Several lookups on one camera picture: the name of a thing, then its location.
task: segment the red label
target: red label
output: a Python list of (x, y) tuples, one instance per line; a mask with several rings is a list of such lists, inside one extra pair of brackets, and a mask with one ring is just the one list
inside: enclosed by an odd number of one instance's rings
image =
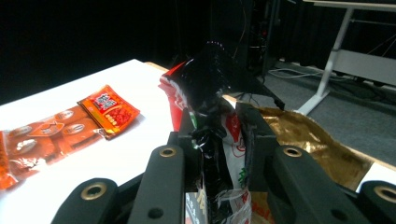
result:
[(225, 126), (233, 136), (233, 141), (238, 142), (239, 133), (241, 132), (241, 123), (239, 122), (239, 118), (236, 116), (236, 113), (227, 116), (227, 119), (225, 120)]

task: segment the red snack packet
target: red snack packet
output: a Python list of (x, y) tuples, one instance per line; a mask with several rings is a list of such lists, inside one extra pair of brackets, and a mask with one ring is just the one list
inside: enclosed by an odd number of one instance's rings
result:
[(139, 110), (109, 86), (72, 108), (12, 131), (0, 132), (0, 189), (105, 137), (124, 131)]
[(123, 100), (110, 86), (78, 102), (104, 130), (107, 140), (125, 131), (140, 111)]

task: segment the gray carpet floor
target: gray carpet floor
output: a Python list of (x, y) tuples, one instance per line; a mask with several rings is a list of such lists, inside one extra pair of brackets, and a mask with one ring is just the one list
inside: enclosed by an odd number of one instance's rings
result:
[[(290, 63), (277, 63), (275, 69), (278, 68), (317, 72)], [(264, 85), (282, 99), (287, 110), (298, 110), (316, 93), (320, 82), (320, 77), (297, 77), (300, 74), (290, 71), (271, 74), (265, 76)], [(339, 77), (332, 80), (330, 94), (307, 116), (343, 145), (396, 166), (396, 90)], [(253, 104), (274, 107), (266, 97), (245, 94), (244, 98)]]

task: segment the plastic wrapper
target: plastic wrapper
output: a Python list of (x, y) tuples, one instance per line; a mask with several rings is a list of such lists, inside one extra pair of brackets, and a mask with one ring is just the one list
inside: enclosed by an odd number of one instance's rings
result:
[(96, 142), (102, 138), (98, 133), (99, 127), (78, 105), (12, 131), (2, 131), (0, 189)]
[(191, 135), (203, 154), (208, 222), (249, 223), (244, 140), (239, 119), (222, 95), (248, 92), (272, 97), (280, 108), (283, 103), (216, 43), (164, 74), (160, 87), (168, 95), (176, 131), (183, 108), (191, 113)]
[(140, 111), (130, 105), (110, 86), (78, 102), (103, 129), (104, 137), (111, 139), (126, 130)]
[[(0, 132), (0, 189), (22, 182), (103, 137), (114, 137), (125, 130), (139, 113), (108, 86), (81, 102), (95, 96), (104, 104), (106, 99), (112, 101), (106, 105), (103, 114), (93, 114), (95, 111), (90, 107), (86, 110), (76, 105), (46, 119)], [(108, 123), (101, 126), (101, 120), (108, 121), (111, 126)]]

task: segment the cable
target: cable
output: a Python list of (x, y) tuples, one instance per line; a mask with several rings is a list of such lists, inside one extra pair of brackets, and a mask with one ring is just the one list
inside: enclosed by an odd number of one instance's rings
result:
[(244, 12), (244, 30), (242, 31), (241, 37), (239, 38), (238, 45), (236, 46), (235, 52), (233, 53), (233, 59), (235, 59), (236, 52), (238, 51), (239, 45), (241, 44), (242, 39), (244, 38), (244, 35), (245, 35), (245, 31), (247, 29), (247, 13), (245, 11), (245, 7), (244, 7), (244, 4), (242, 3), (242, 0), (239, 0), (239, 3), (241, 4), (242, 11)]
[(250, 98), (248, 99), (248, 102), (251, 103), (251, 100), (253, 100), (254, 103), (256, 103), (257, 106), (260, 106), (259, 102), (257, 102), (257, 100), (255, 100), (255, 99), (253, 98), (253, 93), (250, 93)]
[[(275, 74), (275, 72), (286, 72), (284, 73), (283, 76), (281, 75), (277, 75)], [(297, 70), (293, 70), (293, 69), (289, 69), (289, 68), (279, 68), (279, 69), (273, 69), (273, 70), (269, 70), (268, 74), (274, 76), (274, 77), (280, 77), (280, 78), (299, 78), (299, 77), (321, 77), (322, 72), (316, 72), (316, 73), (304, 73), (304, 72), (300, 72)], [(343, 94), (348, 94), (349, 96), (353, 96), (362, 100), (368, 100), (371, 102), (379, 102), (379, 103), (383, 103), (383, 104), (387, 104), (387, 105), (396, 105), (396, 101), (388, 98), (387, 94), (375, 87), (372, 87), (371, 85), (368, 85), (366, 83), (358, 83), (357, 82), (357, 77), (330, 77), (330, 82), (329, 84), (331, 85), (331, 87), (335, 90), (338, 91), (340, 93)], [(363, 94), (358, 94), (356, 91), (353, 91), (351, 88), (349, 88), (347, 85), (349, 86), (353, 86), (355, 88), (361, 88), (361, 89), (365, 89), (367, 91), (370, 91), (372, 93), (371, 97), (364, 97)]]
[(380, 48), (381, 46), (385, 45), (386, 43), (388, 43), (391, 39), (393, 39), (396, 36), (393, 35), (390, 38), (388, 38), (387, 40), (385, 40), (384, 42), (380, 43), (379, 45), (377, 45), (375, 48), (373, 48), (372, 50), (370, 50), (367, 54), (371, 54), (373, 51), (375, 51), (376, 49)]
[[(281, 76), (281, 75), (277, 75), (274, 73), (274, 72), (282, 72), (282, 71), (297, 73), (300, 75), (299, 76), (291, 75), (291, 76), (286, 77), (286, 76)], [(321, 71), (310, 74), (310, 73), (300, 72), (300, 71), (289, 69), (289, 68), (273, 69), (273, 70), (269, 70), (268, 73), (274, 77), (281, 77), (281, 78), (321, 77), (320, 74), (322, 74)], [(345, 80), (350, 80), (350, 79), (351, 79), (350, 77), (330, 77), (330, 80), (332, 80), (332, 81), (345, 81)]]

